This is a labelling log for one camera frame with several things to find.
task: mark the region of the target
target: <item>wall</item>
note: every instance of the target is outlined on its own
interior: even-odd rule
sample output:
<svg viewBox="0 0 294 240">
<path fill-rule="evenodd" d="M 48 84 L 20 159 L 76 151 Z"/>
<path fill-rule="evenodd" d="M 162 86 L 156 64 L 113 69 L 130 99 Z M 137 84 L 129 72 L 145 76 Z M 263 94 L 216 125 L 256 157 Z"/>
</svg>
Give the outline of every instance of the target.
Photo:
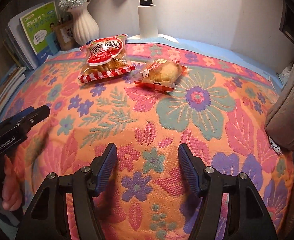
<svg viewBox="0 0 294 240">
<path fill-rule="evenodd" d="M 0 16 L 0 34 L 11 17 L 41 1 L 13 0 Z M 279 31 L 282 0 L 154 0 L 159 32 L 230 49 L 281 72 L 294 45 Z M 139 33 L 139 0 L 92 0 L 88 10 L 100 36 Z M 0 56 L 0 77 L 10 66 Z"/>
</svg>

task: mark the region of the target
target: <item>silver bolt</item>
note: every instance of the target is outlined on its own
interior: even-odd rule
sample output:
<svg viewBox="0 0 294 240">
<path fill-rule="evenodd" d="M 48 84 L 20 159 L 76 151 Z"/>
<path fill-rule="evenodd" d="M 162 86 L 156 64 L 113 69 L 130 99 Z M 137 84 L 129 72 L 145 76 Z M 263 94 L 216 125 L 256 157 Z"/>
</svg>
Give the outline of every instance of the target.
<svg viewBox="0 0 294 240">
<path fill-rule="evenodd" d="M 47 175 L 48 179 L 53 179 L 54 177 L 56 177 L 56 174 L 54 172 L 51 172 Z"/>
<path fill-rule="evenodd" d="M 207 173 L 213 173 L 215 170 L 214 170 L 213 167 L 206 167 L 205 171 L 206 171 Z"/>
<path fill-rule="evenodd" d="M 88 166 L 84 166 L 80 170 L 81 170 L 81 172 L 86 173 L 86 172 L 90 171 L 90 168 Z"/>
<path fill-rule="evenodd" d="M 246 173 L 243 173 L 243 172 L 239 174 L 239 177 L 241 179 L 247 179 L 248 178 L 247 174 Z"/>
</svg>

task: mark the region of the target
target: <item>ribbed ceramic vase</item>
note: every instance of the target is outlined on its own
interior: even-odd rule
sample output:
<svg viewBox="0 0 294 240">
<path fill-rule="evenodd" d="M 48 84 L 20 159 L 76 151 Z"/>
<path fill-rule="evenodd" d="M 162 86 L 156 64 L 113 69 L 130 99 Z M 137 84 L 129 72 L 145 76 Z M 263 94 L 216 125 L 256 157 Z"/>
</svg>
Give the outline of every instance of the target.
<svg viewBox="0 0 294 240">
<path fill-rule="evenodd" d="M 81 46 L 99 37 L 99 27 L 87 10 L 88 4 L 89 2 L 86 2 L 68 9 L 74 18 L 74 39 Z"/>
</svg>

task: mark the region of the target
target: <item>plastic wrapper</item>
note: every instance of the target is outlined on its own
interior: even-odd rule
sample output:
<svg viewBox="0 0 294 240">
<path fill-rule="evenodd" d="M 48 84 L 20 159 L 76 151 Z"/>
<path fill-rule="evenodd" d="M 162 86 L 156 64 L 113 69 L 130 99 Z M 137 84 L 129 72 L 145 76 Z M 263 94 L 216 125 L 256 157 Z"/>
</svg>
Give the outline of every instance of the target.
<svg viewBox="0 0 294 240">
<path fill-rule="evenodd" d="M 82 83 L 115 77 L 135 70 L 127 57 L 126 35 L 102 38 L 86 43 L 80 50 L 88 60 L 78 79 Z"/>
<path fill-rule="evenodd" d="M 186 67 L 179 61 L 153 58 L 129 79 L 138 85 L 162 92 L 171 92 L 177 87 L 175 82 L 185 70 Z"/>
</svg>

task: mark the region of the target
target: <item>packaged bread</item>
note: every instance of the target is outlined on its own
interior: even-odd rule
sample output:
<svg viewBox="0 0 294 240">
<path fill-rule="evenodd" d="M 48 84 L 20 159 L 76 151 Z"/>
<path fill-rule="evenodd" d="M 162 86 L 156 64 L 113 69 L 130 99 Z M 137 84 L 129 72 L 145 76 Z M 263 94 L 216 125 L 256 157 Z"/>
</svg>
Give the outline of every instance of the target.
<svg viewBox="0 0 294 240">
<path fill-rule="evenodd" d="M 140 72 L 129 78 L 135 84 L 143 85 L 162 92 L 173 91 L 176 80 L 186 70 L 179 61 L 153 58 Z"/>
<path fill-rule="evenodd" d="M 87 42 L 80 48 L 88 60 L 78 77 L 80 82 L 115 77 L 135 70 L 127 57 L 126 35 L 117 35 Z"/>
</svg>

